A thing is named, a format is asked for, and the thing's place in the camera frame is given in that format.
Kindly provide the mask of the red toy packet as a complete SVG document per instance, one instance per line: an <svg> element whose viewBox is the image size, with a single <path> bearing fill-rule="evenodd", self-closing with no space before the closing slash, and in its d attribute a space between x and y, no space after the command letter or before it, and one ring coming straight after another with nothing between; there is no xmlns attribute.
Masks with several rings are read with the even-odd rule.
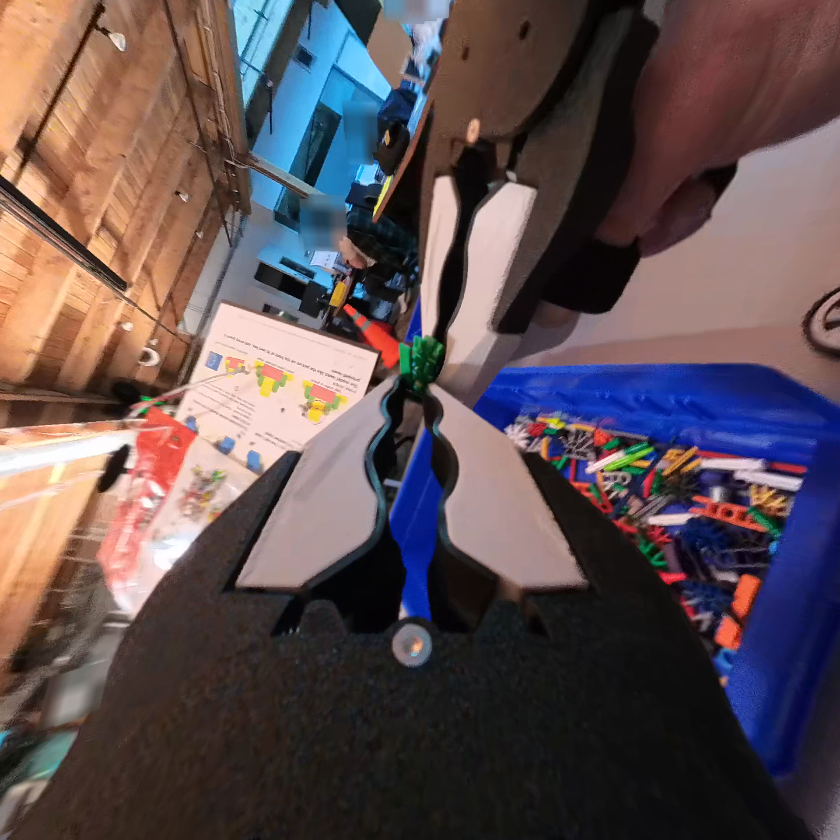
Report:
<svg viewBox="0 0 840 840"><path fill-rule="evenodd" d="M261 472L260 463L249 469L158 406L140 420L128 478L97 553L113 600L131 617Z"/></svg>

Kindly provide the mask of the white picture poster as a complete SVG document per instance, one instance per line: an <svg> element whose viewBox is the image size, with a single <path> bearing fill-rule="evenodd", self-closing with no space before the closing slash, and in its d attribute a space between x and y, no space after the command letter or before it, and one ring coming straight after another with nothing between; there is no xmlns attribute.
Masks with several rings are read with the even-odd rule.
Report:
<svg viewBox="0 0 840 840"><path fill-rule="evenodd" d="M223 301L175 419L262 474L356 405L380 359L367 343Z"/></svg>

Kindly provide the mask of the pile of colourful toy pieces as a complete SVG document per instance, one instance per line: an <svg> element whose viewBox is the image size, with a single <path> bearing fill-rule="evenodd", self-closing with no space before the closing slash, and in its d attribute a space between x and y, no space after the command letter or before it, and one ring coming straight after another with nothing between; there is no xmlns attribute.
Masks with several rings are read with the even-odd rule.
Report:
<svg viewBox="0 0 840 840"><path fill-rule="evenodd" d="M563 413L520 413L503 432L566 478L639 549L727 676L807 468Z"/></svg>

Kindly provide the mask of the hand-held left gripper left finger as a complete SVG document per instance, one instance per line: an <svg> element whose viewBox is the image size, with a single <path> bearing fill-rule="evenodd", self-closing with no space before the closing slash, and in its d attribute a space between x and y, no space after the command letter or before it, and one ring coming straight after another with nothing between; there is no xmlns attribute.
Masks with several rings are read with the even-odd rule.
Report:
<svg viewBox="0 0 840 840"><path fill-rule="evenodd" d="M371 446L399 381L384 381L305 445L236 580L239 590L304 592L351 562L384 516Z"/></svg>

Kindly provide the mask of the blue bin with white label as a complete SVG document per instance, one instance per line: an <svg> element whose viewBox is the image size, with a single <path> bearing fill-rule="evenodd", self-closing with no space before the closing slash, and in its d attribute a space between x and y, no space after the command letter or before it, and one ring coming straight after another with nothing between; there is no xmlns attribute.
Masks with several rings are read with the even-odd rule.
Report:
<svg viewBox="0 0 840 840"><path fill-rule="evenodd" d="M476 412L501 432L520 413L563 413L678 445L807 468L728 675L719 675L710 654L767 769L775 776L793 771L838 641L838 407L755 364L653 364L506 369ZM656 595L685 615L681 622L669 619L667 628L695 630L639 549L578 494L572 533L587 549L603 550L616 574L606 590L606 619L651 652L635 626Z"/></svg>

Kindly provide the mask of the black toy wheel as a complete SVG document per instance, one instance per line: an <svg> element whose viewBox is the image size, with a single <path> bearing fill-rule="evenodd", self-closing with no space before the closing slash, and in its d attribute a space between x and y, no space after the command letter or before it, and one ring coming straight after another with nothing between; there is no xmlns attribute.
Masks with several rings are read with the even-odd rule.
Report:
<svg viewBox="0 0 840 840"><path fill-rule="evenodd" d="M805 341L819 354L839 358L839 287L815 301L802 321Z"/></svg>

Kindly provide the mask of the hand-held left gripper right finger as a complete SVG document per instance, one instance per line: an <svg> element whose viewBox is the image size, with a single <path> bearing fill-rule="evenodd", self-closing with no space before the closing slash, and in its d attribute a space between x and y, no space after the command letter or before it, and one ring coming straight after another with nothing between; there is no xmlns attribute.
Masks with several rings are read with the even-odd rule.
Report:
<svg viewBox="0 0 840 840"><path fill-rule="evenodd" d="M455 457L444 491L445 537L454 550L525 592L583 590L587 580L522 452L440 387L430 387L434 441Z"/></svg>

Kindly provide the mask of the person's right hand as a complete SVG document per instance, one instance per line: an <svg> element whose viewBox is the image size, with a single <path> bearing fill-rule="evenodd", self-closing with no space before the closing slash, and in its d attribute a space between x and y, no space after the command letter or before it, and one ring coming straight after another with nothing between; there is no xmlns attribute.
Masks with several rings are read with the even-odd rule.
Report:
<svg viewBox="0 0 840 840"><path fill-rule="evenodd" d="M742 157L838 113L838 1L667 2L633 102L633 159L597 238L643 257L670 249L711 218Z"/></svg>

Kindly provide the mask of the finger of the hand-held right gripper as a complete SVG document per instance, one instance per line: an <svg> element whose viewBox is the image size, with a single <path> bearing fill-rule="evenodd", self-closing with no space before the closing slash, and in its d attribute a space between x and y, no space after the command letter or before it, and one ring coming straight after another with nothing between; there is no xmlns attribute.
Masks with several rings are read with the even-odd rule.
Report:
<svg viewBox="0 0 840 840"><path fill-rule="evenodd" d="M444 390L465 405L478 402L521 344L524 329L504 333L500 323L518 294L511 268L537 193L530 185L504 182L472 218L444 358Z"/></svg>
<svg viewBox="0 0 840 840"><path fill-rule="evenodd" d="M423 247L421 326L424 337L434 338L446 348L450 316L445 315L442 299L445 291L444 273L455 243L460 216L459 190L454 175L435 178L430 207Z"/></svg>

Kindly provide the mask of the green toy connector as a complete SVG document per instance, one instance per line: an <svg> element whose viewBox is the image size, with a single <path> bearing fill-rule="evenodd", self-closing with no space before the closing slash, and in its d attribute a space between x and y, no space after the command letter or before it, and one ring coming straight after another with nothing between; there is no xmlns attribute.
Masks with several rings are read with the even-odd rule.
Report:
<svg viewBox="0 0 840 840"><path fill-rule="evenodd" d="M436 381L445 360L445 346L432 335L416 335L398 345L399 375L407 393L421 398Z"/></svg>

